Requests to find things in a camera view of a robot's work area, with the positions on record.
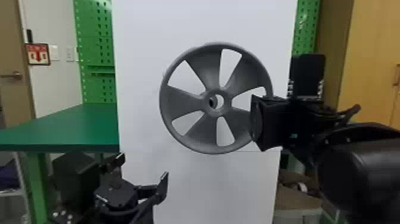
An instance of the black box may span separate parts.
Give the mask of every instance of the black box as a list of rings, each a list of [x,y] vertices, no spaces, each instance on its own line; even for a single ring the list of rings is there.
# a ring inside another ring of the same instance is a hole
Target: black box
[[[62,204],[72,211],[83,213],[94,204],[93,192],[100,185],[98,163],[84,153],[66,153],[52,163]]]

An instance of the wooden door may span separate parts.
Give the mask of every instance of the wooden door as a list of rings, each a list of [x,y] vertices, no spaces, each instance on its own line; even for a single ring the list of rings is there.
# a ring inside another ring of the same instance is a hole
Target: wooden door
[[[400,63],[399,0],[355,0],[338,109],[356,103],[356,122],[390,125]]]
[[[34,118],[18,0],[0,7],[0,102],[6,127]]]

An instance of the sign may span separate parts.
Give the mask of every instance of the sign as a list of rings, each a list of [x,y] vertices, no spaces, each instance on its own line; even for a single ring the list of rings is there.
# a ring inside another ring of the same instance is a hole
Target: sign
[[[47,43],[25,43],[28,55],[28,64],[49,66],[49,45]]]

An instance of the green table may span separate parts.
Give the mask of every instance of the green table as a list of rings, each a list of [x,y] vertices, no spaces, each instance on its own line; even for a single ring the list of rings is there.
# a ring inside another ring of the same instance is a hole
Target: green table
[[[82,104],[0,131],[0,151],[23,151],[28,156],[32,218],[47,221],[46,153],[119,152],[117,106]]]

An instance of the green pegboard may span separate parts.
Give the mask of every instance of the green pegboard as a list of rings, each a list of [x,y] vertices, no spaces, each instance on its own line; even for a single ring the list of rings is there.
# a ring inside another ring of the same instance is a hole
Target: green pegboard
[[[299,0],[292,54],[313,53],[317,34],[320,0]]]
[[[110,0],[74,0],[84,103],[116,103]]]

